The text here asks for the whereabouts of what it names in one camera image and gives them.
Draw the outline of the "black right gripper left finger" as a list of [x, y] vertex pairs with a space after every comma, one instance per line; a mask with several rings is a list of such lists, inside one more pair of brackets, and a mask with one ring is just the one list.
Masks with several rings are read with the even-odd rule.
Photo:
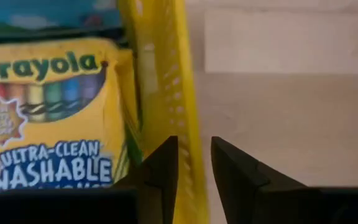
[[172, 224], [177, 185], [178, 137], [169, 136], [114, 188], [134, 191], [138, 223]]

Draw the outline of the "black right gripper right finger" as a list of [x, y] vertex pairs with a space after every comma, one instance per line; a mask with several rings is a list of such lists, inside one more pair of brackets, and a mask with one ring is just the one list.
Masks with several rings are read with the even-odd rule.
[[211, 138], [211, 162], [228, 223], [303, 223], [306, 186], [223, 138]]

